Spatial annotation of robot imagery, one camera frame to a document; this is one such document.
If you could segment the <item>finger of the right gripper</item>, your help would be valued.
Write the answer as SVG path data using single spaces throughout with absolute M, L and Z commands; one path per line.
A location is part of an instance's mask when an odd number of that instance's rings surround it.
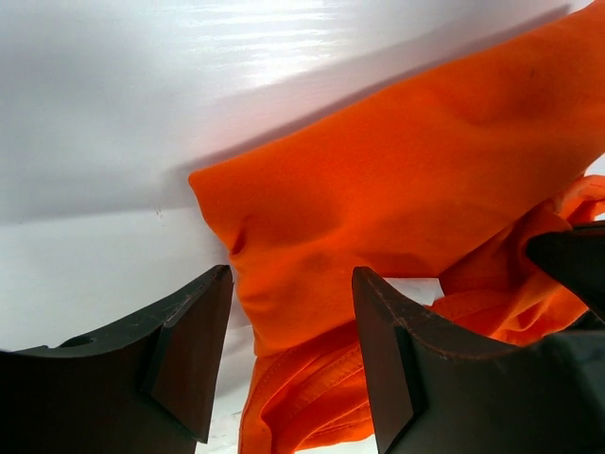
M 526 256 L 604 321 L 603 221 L 535 236 L 527 243 Z

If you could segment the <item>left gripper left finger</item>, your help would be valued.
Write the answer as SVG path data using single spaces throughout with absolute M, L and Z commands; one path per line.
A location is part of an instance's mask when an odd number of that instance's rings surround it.
M 233 276 L 216 266 L 57 347 L 1 355 L 5 453 L 192 453 L 206 443 Z

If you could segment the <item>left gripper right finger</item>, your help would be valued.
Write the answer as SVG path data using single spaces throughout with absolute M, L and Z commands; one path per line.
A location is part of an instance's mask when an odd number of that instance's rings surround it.
M 602 331 L 517 347 L 444 319 L 370 269 L 352 284 L 380 452 L 603 451 Z

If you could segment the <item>orange t shirt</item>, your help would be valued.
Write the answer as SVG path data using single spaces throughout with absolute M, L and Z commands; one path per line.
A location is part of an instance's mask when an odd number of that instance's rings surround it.
M 254 333 L 242 453 L 373 432 L 352 274 L 436 278 L 431 310 L 528 345 L 585 304 L 527 241 L 604 211 L 604 5 L 398 82 L 193 172 Z

